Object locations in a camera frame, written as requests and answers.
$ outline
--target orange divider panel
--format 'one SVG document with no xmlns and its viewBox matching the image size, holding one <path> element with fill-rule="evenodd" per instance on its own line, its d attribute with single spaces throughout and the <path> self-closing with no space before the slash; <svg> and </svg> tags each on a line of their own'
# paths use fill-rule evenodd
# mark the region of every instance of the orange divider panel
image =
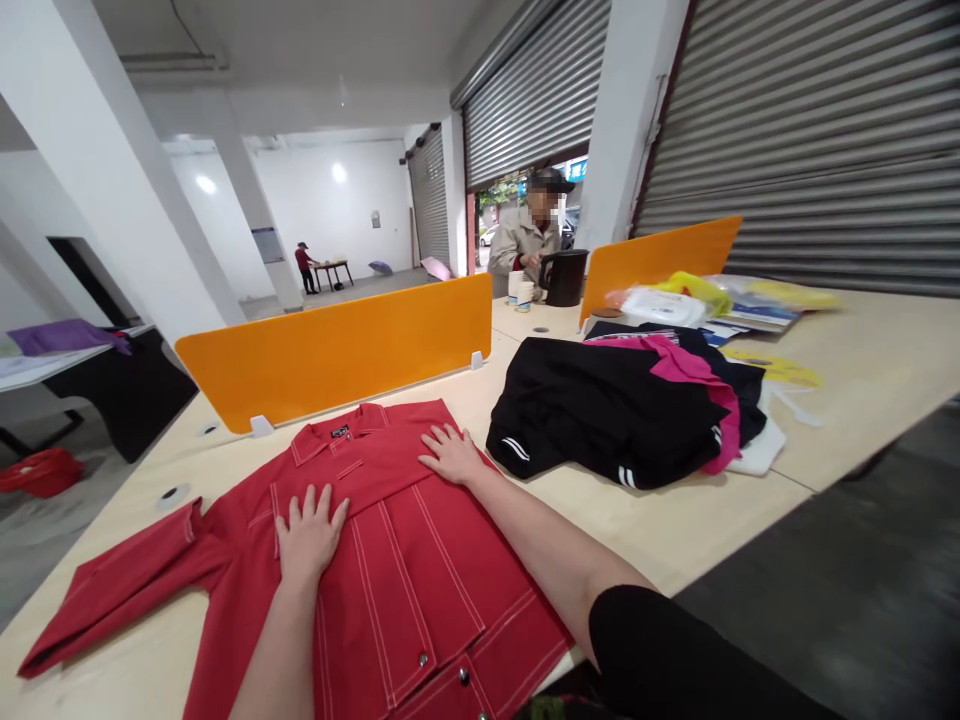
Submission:
<svg viewBox="0 0 960 720">
<path fill-rule="evenodd" d="M 590 258 L 580 324 L 597 308 L 607 307 L 611 290 L 655 285 L 678 270 L 693 275 L 723 272 L 742 222 L 740 216 L 722 218 L 597 248 Z"/>
<path fill-rule="evenodd" d="M 177 354 L 226 426 L 250 432 L 470 365 L 490 354 L 487 274 L 181 338 Z"/>
</svg>

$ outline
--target black kettle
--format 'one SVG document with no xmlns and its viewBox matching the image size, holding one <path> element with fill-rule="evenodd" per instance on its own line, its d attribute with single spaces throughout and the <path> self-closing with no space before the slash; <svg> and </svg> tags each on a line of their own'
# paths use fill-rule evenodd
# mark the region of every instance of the black kettle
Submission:
<svg viewBox="0 0 960 720">
<path fill-rule="evenodd" d="M 589 250 L 561 250 L 540 261 L 537 284 L 547 291 L 547 305 L 573 307 L 580 302 Z"/>
</svg>

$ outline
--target beige jacket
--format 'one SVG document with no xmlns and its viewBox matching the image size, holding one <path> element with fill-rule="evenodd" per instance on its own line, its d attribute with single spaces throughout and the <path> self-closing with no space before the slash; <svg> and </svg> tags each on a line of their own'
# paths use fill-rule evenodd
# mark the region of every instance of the beige jacket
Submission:
<svg viewBox="0 0 960 720">
<path fill-rule="evenodd" d="M 490 264 L 487 272 L 493 278 L 493 296 L 505 297 L 507 294 L 507 276 L 513 270 L 513 261 L 518 255 L 543 250 L 544 256 L 560 249 L 560 230 L 551 222 L 546 233 L 541 233 L 530 211 L 525 207 L 510 208 L 500 214 L 500 227 L 490 243 Z M 527 278 L 533 282 L 539 280 L 539 270 L 535 273 L 525 269 Z"/>
</svg>

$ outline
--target hand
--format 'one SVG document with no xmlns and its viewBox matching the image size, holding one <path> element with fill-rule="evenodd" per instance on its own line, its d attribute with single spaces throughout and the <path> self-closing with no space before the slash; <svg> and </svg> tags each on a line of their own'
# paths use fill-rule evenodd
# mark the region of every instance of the hand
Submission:
<svg viewBox="0 0 960 720">
<path fill-rule="evenodd" d="M 543 250 L 538 250 L 535 253 L 527 253 L 520 256 L 520 264 L 524 267 L 528 267 L 534 272 L 540 269 L 540 259 L 543 257 Z"/>
<path fill-rule="evenodd" d="M 350 500 L 330 518 L 332 486 L 325 485 L 317 505 L 317 489 L 311 485 L 303 499 L 303 512 L 297 496 L 290 499 L 290 527 L 277 516 L 277 538 L 280 540 L 280 574 L 283 580 L 315 588 L 320 576 L 333 560 L 340 541 L 340 531 L 347 520 Z"/>
<path fill-rule="evenodd" d="M 430 428 L 436 439 L 429 435 L 420 436 L 423 444 L 437 456 L 421 455 L 420 462 L 454 485 L 463 485 L 489 469 L 483 464 L 480 453 L 474 447 L 469 431 L 463 431 L 461 440 L 452 427 L 444 425 L 443 428 Z"/>
</svg>

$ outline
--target doorway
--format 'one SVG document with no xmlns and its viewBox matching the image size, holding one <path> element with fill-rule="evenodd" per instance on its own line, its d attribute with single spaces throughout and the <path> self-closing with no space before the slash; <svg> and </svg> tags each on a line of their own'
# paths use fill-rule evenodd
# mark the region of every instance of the doorway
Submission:
<svg viewBox="0 0 960 720">
<path fill-rule="evenodd" d="M 48 237 L 47 240 L 110 323 L 117 328 L 130 327 L 136 319 L 136 312 L 87 241 L 70 237 Z"/>
</svg>

